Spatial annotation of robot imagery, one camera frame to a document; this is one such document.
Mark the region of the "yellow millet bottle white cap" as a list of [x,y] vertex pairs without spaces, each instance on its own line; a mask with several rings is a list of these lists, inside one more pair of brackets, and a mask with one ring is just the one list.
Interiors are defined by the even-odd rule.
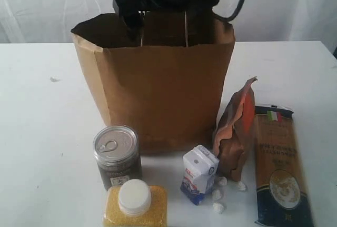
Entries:
[[167,192],[132,179],[109,188],[104,226],[167,226]]

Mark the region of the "clear can with pull-tab lid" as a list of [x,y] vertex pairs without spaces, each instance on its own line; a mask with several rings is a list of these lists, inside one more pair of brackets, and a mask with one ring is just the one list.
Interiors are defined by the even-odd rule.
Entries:
[[93,152],[106,190],[131,179],[142,179],[138,137],[125,125],[102,129],[93,141]]

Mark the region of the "brown orange snack pouch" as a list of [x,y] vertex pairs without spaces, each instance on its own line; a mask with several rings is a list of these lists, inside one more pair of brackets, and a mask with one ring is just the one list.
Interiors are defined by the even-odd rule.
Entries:
[[253,77],[235,92],[222,114],[213,139],[213,153],[219,159],[218,173],[241,180],[243,166],[254,141],[255,96]]

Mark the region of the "spaghetti package dark blue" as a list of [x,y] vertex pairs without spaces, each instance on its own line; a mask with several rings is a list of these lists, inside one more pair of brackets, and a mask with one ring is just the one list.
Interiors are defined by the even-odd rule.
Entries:
[[302,173],[293,111],[255,107],[255,180],[260,226],[314,226]]

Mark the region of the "white candy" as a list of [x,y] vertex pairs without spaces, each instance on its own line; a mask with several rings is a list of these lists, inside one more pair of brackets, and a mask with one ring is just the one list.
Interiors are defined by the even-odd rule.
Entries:
[[222,198],[222,192],[219,189],[215,189],[212,191],[212,199],[213,201],[218,201]]
[[227,178],[224,177],[224,176],[218,177],[217,184],[219,186],[226,186],[227,185]]
[[237,182],[236,187],[239,191],[246,191],[247,190],[247,185],[243,181]]
[[213,211],[216,212],[217,214],[222,214],[226,209],[225,205],[220,202],[214,202],[212,204],[212,208]]

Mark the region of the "white blue milk carton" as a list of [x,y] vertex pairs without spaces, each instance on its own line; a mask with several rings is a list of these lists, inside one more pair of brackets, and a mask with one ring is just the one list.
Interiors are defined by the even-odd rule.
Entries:
[[194,205],[199,205],[212,191],[219,159],[198,145],[183,156],[183,165],[181,191]]

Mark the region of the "clear jar with gold lid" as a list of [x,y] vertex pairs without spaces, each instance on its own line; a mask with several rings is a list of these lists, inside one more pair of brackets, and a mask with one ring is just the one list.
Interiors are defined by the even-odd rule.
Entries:
[[185,14],[148,12],[144,16],[143,46],[186,46]]

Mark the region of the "brown paper shopping bag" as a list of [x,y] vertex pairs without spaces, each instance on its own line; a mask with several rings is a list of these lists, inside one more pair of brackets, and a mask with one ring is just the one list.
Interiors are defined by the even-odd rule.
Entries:
[[127,125],[142,153],[211,145],[235,45],[233,26],[211,9],[185,14],[186,46],[143,46],[114,13],[71,31],[88,88],[104,123]]

